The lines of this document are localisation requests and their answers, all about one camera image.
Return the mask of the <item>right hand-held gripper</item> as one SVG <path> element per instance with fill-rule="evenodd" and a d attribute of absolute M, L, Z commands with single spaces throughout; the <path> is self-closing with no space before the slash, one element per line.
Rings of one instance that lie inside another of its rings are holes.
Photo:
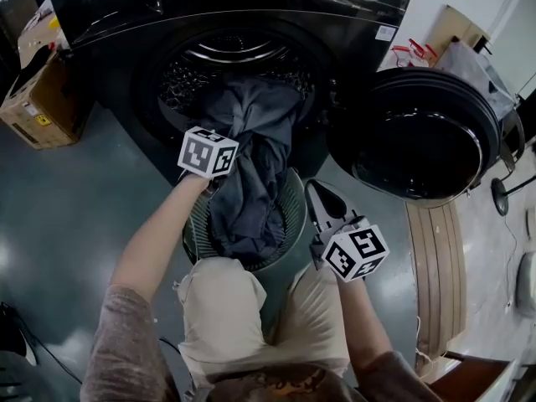
<path fill-rule="evenodd" d="M 315 267 L 331 269 L 343 282 L 374 273 L 389 255 L 378 225 L 370 224 L 350 198 L 330 183 L 310 179 L 305 197 L 320 233 L 310 244 Z"/>

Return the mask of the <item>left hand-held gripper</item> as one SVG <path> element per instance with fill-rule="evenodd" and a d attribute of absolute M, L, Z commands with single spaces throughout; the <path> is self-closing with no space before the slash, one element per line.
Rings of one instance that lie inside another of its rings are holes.
<path fill-rule="evenodd" d="M 178 167 L 182 169 L 178 181 L 189 174 L 207 179 L 227 177 L 238 149 L 237 141 L 201 126 L 187 130 L 178 157 Z"/>

